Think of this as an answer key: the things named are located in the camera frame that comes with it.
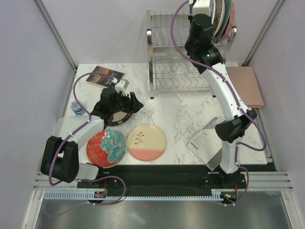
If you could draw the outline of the cream and pink plate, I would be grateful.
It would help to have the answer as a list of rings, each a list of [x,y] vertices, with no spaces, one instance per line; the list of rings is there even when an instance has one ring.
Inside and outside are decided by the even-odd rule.
[[[155,125],[139,125],[127,137],[129,153],[140,161],[154,161],[161,157],[167,148],[164,131]]]

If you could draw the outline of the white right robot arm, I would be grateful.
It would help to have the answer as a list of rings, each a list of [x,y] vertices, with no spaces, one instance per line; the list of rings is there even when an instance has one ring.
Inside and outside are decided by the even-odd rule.
[[[222,141],[223,170],[218,176],[222,187],[228,188],[235,183],[234,172],[238,170],[235,148],[242,140],[251,120],[257,117],[242,101],[230,80],[224,59],[213,45],[214,27],[206,14],[189,16],[190,30],[185,49],[190,61],[200,75],[209,83],[224,114],[224,121],[217,124],[215,131]]]

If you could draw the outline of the black rim beige plate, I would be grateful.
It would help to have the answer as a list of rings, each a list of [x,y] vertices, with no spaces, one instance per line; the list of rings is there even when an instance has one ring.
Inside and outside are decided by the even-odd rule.
[[[108,122],[107,126],[119,126],[127,122],[132,116],[132,113],[118,112],[113,115],[113,120]]]

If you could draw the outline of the red plate blue flower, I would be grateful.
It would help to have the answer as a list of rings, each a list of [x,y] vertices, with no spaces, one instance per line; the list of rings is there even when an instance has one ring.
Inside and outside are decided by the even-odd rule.
[[[111,128],[97,133],[86,146],[89,161],[102,168],[110,168],[118,164],[126,151],[126,137],[120,131]]]

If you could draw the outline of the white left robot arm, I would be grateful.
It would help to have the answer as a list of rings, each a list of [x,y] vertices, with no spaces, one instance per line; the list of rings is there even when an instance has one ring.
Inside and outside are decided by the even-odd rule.
[[[49,178],[49,184],[70,183],[76,178],[87,179],[93,187],[101,187],[105,177],[98,167],[79,162],[79,150],[113,121],[114,114],[125,112],[135,114],[144,105],[134,92],[124,96],[113,88],[104,88],[89,118],[76,130],[64,136],[51,136],[41,162],[41,173]]]

